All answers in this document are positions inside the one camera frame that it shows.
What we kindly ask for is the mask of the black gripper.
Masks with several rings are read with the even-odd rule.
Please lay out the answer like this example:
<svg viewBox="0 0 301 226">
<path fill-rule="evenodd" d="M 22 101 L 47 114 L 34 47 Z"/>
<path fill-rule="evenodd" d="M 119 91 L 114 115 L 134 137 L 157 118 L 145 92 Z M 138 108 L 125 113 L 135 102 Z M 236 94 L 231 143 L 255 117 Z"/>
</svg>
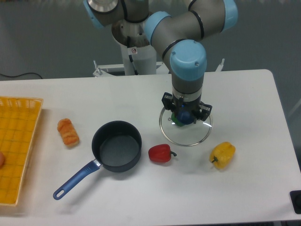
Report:
<svg viewBox="0 0 301 226">
<path fill-rule="evenodd" d="M 173 95 L 165 92 L 161 99 L 163 106 L 166 110 L 178 115 L 180 112 L 188 112 L 193 115 L 193 123 L 197 121 L 205 121 L 211 114 L 212 106 L 201 101 L 200 93 L 182 94 L 175 93 Z"/>
</svg>

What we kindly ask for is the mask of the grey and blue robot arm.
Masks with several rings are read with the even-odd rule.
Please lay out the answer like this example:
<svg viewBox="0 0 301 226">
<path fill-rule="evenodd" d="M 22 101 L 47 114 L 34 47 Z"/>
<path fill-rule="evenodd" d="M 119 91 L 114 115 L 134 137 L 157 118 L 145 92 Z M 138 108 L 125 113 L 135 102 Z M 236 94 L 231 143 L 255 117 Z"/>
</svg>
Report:
<svg viewBox="0 0 301 226">
<path fill-rule="evenodd" d="M 205 121 L 212 107 L 201 101 L 206 51 L 201 41 L 233 27 L 238 8 L 232 0 L 187 0 L 187 12 L 173 17 L 151 13 L 146 0 L 86 0 L 84 6 L 98 28 L 110 25 L 120 45 L 126 74 L 155 72 L 160 56 L 172 75 L 172 93 L 162 103 L 183 125 Z"/>
</svg>

